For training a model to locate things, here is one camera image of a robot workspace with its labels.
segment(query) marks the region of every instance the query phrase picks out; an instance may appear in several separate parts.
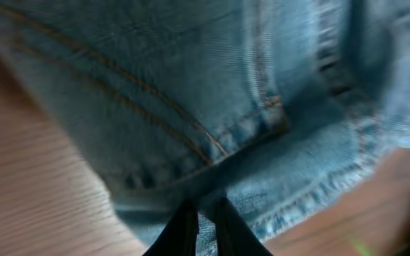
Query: brown surface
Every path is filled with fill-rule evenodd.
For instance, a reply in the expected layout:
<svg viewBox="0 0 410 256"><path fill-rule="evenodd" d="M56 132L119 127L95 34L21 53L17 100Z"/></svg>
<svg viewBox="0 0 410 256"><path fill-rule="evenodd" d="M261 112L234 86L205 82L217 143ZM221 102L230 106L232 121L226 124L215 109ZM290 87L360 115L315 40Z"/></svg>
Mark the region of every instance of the brown surface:
<svg viewBox="0 0 410 256"><path fill-rule="evenodd" d="M107 193L63 133L0 66L0 255L141 255ZM271 240L275 255L390 255L410 230L410 151L331 209Z"/></svg>

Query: wooden floor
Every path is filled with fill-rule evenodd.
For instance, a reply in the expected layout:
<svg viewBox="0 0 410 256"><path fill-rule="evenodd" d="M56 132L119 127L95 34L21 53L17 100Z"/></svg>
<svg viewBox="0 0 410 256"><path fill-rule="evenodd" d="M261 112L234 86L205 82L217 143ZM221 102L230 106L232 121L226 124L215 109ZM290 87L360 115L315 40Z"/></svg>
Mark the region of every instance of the wooden floor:
<svg viewBox="0 0 410 256"><path fill-rule="evenodd" d="M267 243L274 255L393 255L410 232L410 151L329 210ZM141 255L86 163L0 65L0 255Z"/></svg>

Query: wooden surface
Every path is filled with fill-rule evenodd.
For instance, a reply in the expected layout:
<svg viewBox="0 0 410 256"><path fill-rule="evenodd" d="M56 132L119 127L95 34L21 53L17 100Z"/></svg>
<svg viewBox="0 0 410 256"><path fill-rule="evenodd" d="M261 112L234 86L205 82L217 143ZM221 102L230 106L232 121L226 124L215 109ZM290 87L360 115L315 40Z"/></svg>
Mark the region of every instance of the wooden surface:
<svg viewBox="0 0 410 256"><path fill-rule="evenodd" d="M392 255L410 232L410 151L335 206L267 243L274 255ZM86 163L0 64L0 255L141 255Z"/></svg>

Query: garment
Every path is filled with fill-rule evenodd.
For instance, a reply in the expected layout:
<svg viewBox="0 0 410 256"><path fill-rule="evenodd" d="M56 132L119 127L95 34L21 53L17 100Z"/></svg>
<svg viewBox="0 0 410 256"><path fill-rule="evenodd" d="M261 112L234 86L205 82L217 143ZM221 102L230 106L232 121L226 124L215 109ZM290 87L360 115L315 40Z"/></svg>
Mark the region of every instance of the garment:
<svg viewBox="0 0 410 256"><path fill-rule="evenodd" d="M410 147L410 1L0 0L0 56L150 245L227 197L265 241Z"/></svg>

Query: denim fabric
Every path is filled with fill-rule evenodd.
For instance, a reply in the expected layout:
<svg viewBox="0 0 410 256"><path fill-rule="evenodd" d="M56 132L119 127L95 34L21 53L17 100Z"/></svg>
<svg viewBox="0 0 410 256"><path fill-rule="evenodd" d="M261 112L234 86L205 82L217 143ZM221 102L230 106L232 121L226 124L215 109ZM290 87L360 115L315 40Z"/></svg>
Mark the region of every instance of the denim fabric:
<svg viewBox="0 0 410 256"><path fill-rule="evenodd" d="M0 55L150 245L176 207L216 254L265 241L410 147L410 1L0 0Z"/></svg>

